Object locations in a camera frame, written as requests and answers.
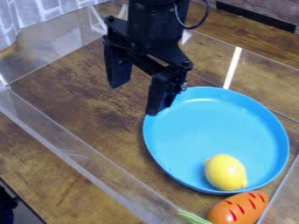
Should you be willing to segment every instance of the blue plate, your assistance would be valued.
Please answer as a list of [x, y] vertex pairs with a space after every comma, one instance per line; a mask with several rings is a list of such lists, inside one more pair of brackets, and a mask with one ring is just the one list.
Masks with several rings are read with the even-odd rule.
[[[186, 186], [231, 194], [269, 184], [286, 167], [290, 145], [272, 111], [244, 94], [217, 87], [190, 87], [173, 106], [145, 118], [145, 142], [157, 163]], [[230, 154], [246, 166], [246, 188], [218, 190], [205, 177], [205, 162]]]

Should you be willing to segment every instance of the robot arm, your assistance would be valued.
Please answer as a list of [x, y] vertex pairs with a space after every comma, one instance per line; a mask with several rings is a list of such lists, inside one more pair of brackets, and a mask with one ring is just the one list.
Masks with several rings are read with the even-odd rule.
[[[198, 26], [203, 23], [207, 11]], [[186, 76], [193, 62], [178, 42], [187, 27], [190, 0], [131, 0], [129, 20], [106, 17], [105, 55], [110, 86], [118, 88], [131, 80], [133, 65], [153, 76], [146, 113], [155, 116], [171, 107], [175, 96], [187, 88]], [[165, 61], [159, 64], [149, 55]]]

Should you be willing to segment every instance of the yellow ball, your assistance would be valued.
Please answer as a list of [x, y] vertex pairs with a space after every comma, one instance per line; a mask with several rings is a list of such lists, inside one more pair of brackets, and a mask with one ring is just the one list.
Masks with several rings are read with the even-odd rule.
[[223, 191], [237, 191], [249, 185], [246, 167], [230, 155], [207, 159], [205, 173], [210, 183]]

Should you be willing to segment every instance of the cable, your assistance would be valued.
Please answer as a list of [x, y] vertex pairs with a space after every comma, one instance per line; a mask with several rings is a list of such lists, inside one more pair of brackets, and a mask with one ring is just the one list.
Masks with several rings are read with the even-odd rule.
[[175, 16], [177, 16], [177, 20], [178, 20], [179, 24], [182, 25], [182, 27], [185, 29], [187, 29], [187, 30], [193, 30], [193, 29], [198, 28], [203, 24], [207, 16], [210, 15], [210, 12], [211, 12], [211, 2], [210, 2], [210, 0], [203, 0], [203, 1], [206, 3], [206, 12], [205, 12], [205, 15], [203, 15], [203, 17], [201, 19], [201, 22], [197, 25], [193, 25], [193, 26], [187, 26], [183, 23], [183, 21], [181, 20], [179, 13], [178, 13], [178, 5], [177, 5], [177, 3], [174, 4], [174, 13], [175, 13]]

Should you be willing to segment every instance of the toy carrot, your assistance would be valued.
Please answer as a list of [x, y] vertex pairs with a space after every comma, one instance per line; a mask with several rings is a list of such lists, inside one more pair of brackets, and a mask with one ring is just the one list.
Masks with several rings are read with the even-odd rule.
[[179, 211], [194, 224], [254, 224], [269, 204], [269, 197], [261, 191], [239, 193], [221, 201], [209, 212], [209, 220], [186, 211]]

